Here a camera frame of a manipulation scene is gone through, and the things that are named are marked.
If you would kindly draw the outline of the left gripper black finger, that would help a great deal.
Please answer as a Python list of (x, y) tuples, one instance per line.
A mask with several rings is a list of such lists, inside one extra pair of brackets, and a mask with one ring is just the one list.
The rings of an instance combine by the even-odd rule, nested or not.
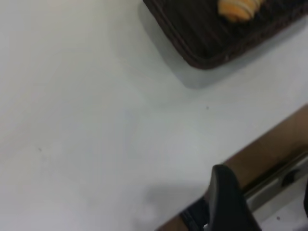
[(248, 208), (235, 174), (225, 165), (212, 167), (208, 206), (210, 231), (261, 230)]

